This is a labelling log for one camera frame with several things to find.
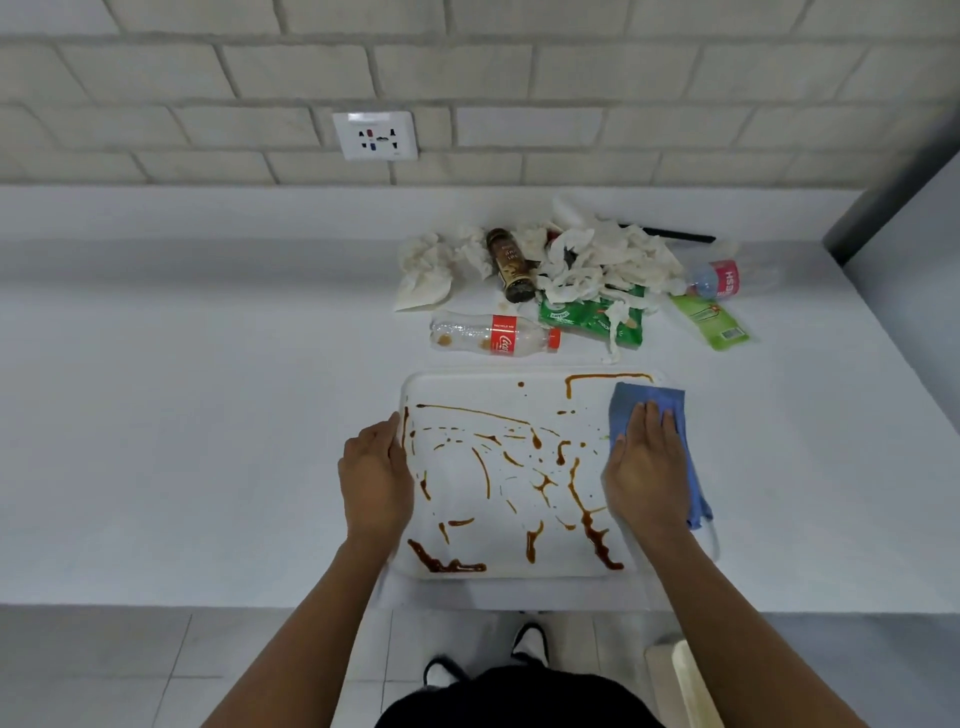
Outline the cream-coloured bin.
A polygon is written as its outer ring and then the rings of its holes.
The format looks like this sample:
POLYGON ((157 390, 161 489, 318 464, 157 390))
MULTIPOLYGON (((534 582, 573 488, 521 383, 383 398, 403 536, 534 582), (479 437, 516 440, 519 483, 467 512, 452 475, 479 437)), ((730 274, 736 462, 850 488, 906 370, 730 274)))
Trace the cream-coloured bin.
POLYGON ((651 645, 644 658, 664 728, 725 728, 685 639, 651 645))

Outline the person's left forearm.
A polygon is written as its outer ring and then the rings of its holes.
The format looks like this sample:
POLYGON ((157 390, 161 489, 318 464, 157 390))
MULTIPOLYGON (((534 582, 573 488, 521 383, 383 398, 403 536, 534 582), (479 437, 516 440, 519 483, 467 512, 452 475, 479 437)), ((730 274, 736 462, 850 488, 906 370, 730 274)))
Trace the person's left forearm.
POLYGON ((359 626, 399 540, 397 533, 347 535, 201 728, 330 728, 359 626))

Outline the person's right hand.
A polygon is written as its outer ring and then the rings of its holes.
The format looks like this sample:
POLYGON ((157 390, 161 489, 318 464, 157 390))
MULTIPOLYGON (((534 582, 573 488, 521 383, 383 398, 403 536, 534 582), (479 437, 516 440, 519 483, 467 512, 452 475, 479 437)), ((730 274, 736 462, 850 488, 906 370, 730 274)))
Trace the person's right hand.
POLYGON ((646 550, 691 539, 687 458, 673 414, 654 402, 637 404, 630 416, 630 484, 604 488, 608 510, 646 550))

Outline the person's shoe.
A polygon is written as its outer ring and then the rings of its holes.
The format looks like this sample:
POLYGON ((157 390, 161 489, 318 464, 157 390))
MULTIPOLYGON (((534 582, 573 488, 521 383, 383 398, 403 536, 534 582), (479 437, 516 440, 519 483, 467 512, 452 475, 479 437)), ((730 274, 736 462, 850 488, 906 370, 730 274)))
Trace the person's shoe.
POLYGON ((469 674, 448 656, 438 655, 432 658, 423 672, 423 688, 440 690, 466 683, 471 680, 469 674))
POLYGON ((518 630, 510 649, 510 659, 527 666, 549 668, 549 644, 542 625, 530 621, 518 630))

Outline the person's black clothing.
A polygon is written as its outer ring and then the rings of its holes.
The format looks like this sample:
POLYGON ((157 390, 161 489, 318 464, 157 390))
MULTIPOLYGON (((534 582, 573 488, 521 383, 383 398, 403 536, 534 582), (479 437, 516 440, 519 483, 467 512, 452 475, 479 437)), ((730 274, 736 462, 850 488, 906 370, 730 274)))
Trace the person's black clothing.
POLYGON ((531 664, 491 668, 395 702, 375 728, 665 728, 630 689, 531 664))

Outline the small crumpled white tissue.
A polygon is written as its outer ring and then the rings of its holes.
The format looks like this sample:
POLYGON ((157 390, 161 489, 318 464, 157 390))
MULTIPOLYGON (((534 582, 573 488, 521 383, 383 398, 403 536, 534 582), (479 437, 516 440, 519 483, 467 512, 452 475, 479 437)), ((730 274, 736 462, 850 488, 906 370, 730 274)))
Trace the small crumpled white tissue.
POLYGON ((494 273, 494 263, 487 245, 487 233, 482 227, 462 224, 454 235, 450 266, 455 272, 473 271, 480 281, 494 273))

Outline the clear bottle with red label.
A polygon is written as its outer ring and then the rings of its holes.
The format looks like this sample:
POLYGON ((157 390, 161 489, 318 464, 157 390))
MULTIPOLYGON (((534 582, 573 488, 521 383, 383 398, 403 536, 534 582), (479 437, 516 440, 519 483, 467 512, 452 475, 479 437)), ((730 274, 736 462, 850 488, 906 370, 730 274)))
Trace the clear bottle with red label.
POLYGON ((561 337, 558 327, 504 314, 439 311, 429 327, 429 343, 439 351, 509 358, 555 354, 561 337))

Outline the dark brown drink bottle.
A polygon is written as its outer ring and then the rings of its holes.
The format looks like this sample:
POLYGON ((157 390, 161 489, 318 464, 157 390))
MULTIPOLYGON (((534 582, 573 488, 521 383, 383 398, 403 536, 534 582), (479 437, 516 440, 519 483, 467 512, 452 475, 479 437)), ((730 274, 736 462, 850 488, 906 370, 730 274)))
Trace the dark brown drink bottle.
POLYGON ((522 249, 507 229, 496 227, 486 234, 486 249, 502 283, 506 301, 521 305, 537 296, 534 273, 522 249))

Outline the person's left hand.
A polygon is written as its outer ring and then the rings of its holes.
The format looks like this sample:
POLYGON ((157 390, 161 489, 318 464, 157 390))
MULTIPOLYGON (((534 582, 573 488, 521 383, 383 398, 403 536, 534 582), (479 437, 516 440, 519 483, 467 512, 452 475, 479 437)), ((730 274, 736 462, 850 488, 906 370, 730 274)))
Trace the person's left hand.
POLYGON ((404 448, 398 467, 370 455, 342 467, 340 458, 338 475, 347 539, 392 554, 414 510, 414 480, 404 448))

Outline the black stick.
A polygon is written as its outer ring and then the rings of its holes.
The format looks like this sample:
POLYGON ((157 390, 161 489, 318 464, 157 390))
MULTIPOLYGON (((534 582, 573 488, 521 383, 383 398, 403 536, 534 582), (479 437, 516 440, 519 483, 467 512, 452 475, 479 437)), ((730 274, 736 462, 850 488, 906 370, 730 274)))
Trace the black stick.
POLYGON ((717 241, 717 237, 714 235, 692 233, 692 232, 683 232, 673 229, 665 229, 654 226, 644 226, 638 224, 626 224, 618 223, 620 229, 626 230, 631 227, 638 228, 642 231, 643 234, 648 237, 660 237, 666 240, 690 242, 701 245, 712 245, 717 241))

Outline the grey cabinet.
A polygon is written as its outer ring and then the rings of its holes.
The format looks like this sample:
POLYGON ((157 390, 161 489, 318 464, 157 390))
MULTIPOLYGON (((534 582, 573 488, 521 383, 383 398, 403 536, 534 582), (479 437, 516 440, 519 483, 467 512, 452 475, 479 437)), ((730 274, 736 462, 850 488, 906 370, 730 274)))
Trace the grey cabinet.
POLYGON ((960 433, 960 146, 865 192, 824 243, 960 433))

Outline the person's right forearm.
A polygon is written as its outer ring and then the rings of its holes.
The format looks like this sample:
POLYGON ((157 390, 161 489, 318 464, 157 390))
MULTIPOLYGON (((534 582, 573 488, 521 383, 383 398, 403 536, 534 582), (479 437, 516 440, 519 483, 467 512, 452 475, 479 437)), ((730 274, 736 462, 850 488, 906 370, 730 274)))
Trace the person's right forearm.
POLYGON ((635 538, 726 728, 868 728, 738 591, 684 524, 635 538))

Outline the crumpled stained white tissue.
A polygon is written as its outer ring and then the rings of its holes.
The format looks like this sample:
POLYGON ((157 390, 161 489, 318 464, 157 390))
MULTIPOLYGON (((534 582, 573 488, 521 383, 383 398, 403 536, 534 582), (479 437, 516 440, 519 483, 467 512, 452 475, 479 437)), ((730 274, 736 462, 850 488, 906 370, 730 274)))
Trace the crumpled stained white tissue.
POLYGON ((401 278, 393 311, 436 307, 449 296, 453 285, 453 253, 436 233, 404 241, 398 250, 401 278))

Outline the person's right shoe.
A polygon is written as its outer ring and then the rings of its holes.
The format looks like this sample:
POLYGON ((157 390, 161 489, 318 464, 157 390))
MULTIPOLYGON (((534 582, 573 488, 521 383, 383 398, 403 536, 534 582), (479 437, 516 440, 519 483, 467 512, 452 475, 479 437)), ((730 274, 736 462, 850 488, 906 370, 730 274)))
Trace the person's right shoe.
POLYGON ((527 666, 549 668, 549 644, 542 625, 530 621, 518 630, 510 649, 510 659, 527 666))

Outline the blue cleaning cloth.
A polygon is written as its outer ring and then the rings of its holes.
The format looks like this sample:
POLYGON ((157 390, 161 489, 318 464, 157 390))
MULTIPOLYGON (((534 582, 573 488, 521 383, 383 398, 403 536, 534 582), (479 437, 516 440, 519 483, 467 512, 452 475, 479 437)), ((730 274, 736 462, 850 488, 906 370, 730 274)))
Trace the blue cleaning cloth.
POLYGON ((610 449, 613 450, 618 438, 626 434, 627 426, 637 404, 655 403, 661 414, 673 413, 687 465, 690 500, 687 524, 691 531, 697 531, 703 525, 714 520, 714 512, 704 496, 700 478, 690 452, 686 398, 687 393, 682 389, 620 381, 614 386, 607 408, 608 434, 610 449))

